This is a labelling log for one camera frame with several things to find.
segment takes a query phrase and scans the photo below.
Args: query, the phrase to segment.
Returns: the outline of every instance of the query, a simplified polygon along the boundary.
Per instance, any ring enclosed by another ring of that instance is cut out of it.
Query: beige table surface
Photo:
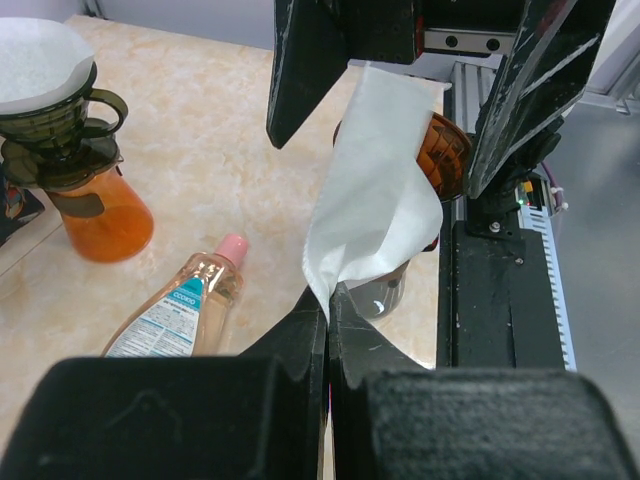
[[[306,284],[302,247],[332,133],[361,74],[349,68],[278,151],[265,133],[271,52],[88,17],[68,24],[95,48],[96,86],[129,105],[117,134],[122,170],[156,226],[142,253],[112,265],[78,257],[51,212],[24,243],[0,250],[0,451],[51,365],[99,354],[192,252],[228,232],[245,235],[251,251],[223,352],[241,352],[291,309]],[[437,271],[437,253],[418,255],[402,303],[380,327],[425,366],[435,361]]]

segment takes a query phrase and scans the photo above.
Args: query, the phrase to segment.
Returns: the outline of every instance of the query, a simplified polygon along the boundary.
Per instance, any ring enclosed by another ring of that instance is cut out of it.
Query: gray floor
[[[640,115],[579,104],[548,163],[569,210],[554,231],[578,371],[640,463]]]

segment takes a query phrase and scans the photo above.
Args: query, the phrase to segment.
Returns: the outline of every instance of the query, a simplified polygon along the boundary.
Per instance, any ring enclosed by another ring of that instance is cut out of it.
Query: blue and white label
[[[191,278],[131,322],[106,356],[190,356],[198,332],[201,305],[202,280]]]

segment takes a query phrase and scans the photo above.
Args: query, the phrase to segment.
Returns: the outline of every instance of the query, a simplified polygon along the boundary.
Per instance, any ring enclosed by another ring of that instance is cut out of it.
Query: white paper filter
[[[324,310],[342,281],[392,272],[439,234],[440,200],[416,157],[429,89],[366,67],[349,102],[305,242],[302,269]]]
[[[89,77],[93,49],[71,28],[37,18],[0,18],[0,115],[48,107]]]

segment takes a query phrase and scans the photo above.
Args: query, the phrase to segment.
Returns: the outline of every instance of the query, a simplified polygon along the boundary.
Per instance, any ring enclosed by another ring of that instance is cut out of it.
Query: pink bottle cap
[[[229,260],[236,268],[240,268],[247,250],[249,250],[249,242],[240,235],[230,233],[222,239],[214,253]]]

